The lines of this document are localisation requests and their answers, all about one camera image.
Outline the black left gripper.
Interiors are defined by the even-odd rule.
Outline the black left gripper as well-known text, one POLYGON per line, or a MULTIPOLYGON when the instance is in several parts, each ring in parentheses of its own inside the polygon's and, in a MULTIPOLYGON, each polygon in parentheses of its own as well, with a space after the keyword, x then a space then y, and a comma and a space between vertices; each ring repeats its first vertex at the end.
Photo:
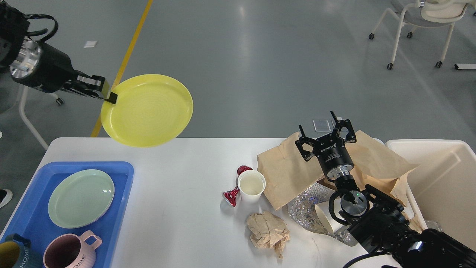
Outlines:
POLYGON ((78 75, 69 56, 44 42, 25 40, 10 66, 10 74, 13 81, 44 93, 62 89, 111 104, 117 102, 118 95, 112 92, 105 77, 78 75))

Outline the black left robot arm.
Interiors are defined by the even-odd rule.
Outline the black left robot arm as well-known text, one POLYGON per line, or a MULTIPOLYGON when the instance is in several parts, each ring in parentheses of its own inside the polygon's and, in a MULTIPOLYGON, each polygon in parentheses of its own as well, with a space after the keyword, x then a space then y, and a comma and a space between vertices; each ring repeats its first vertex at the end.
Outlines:
POLYGON ((104 77, 75 70, 66 53, 46 43, 56 34, 58 22, 54 21, 51 31, 30 32, 29 21, 34 19, 54 20, 54 17, 24 14, 1 1, 0 63, 1 68, 10 70, 13 81, 43 93, 62 90, 115 104, 118 96, 104 77))

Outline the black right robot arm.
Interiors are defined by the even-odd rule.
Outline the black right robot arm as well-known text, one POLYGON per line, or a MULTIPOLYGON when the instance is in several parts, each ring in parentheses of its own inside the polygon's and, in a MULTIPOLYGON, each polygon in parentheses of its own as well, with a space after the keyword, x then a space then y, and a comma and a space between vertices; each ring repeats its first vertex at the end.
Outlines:
POLYGON ((418 233, 403 216, 403 205, 372 185, 360 190, 351 175, 354 163, 345 145, 357 141, 350 120, 338 119, 332 132, 310 138, 299 126, 301 136, 295 144, 305 161, 313 156, 327 179, 336 186, 329 200, 333 220, 347 226, 347 231, 367 251, 345 264, 346 268, 381 255, 391 255, 403 268, 474 268, 473 250, 436 229, 418 233))

